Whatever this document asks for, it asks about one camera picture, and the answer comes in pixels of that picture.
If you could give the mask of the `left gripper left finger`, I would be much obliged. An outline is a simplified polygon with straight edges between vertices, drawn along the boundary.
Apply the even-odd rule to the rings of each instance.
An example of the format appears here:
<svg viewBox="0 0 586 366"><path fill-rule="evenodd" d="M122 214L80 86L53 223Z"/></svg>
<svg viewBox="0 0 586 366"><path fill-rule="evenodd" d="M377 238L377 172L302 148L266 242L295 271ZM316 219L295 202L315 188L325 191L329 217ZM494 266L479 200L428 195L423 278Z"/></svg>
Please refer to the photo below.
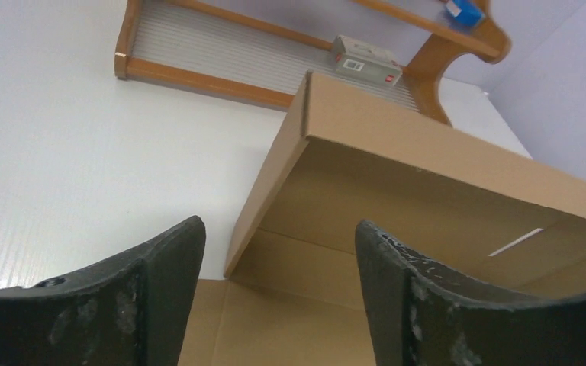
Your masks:
<svg viewBox="0 0 586 366"><path fill-rule="evenodd" d="M0 365L175 365L204 256L193 216L33 287L0 289Z"/></svg>

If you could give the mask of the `brown cardboard box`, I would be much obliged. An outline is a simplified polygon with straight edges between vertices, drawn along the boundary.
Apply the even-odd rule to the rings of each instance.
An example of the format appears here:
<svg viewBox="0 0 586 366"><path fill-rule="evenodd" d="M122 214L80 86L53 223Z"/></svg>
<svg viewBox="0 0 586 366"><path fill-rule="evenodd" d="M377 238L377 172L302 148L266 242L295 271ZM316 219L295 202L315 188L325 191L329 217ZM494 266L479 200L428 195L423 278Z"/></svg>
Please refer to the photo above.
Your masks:
<svg viewBox="0 0 586 366"><path fill-rule="evenodd" d="M181 365L373 365L354 236L538 297L586 292L586 181L308 73L200 280Z"/></svg>

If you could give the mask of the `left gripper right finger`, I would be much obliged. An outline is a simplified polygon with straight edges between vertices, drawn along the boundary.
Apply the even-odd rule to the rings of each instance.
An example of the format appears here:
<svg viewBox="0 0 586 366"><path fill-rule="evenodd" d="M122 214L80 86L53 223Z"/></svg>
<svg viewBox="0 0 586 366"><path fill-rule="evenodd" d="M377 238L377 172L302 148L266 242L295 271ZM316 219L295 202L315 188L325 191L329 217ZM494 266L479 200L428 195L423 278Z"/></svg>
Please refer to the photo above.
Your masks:
<svg viewBox="0 0 586 366"><path fill-rule="evenodd" d="M469 277L363 220L356 259L378 365L586 365L586 293L548 300Z"/></svg>

